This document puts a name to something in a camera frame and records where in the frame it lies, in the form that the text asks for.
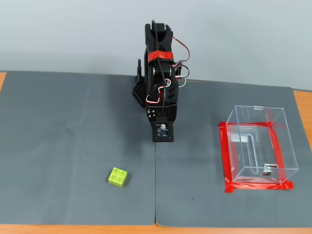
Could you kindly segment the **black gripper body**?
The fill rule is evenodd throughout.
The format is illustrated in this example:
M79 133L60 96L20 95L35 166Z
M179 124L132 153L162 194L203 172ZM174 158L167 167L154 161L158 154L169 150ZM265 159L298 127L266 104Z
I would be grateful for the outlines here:
M164 109L162 105L158 104L147 104L146 105L146 115L150 122L154 121L171 121L174 122L177 114L177 105L172 104L165 106Z

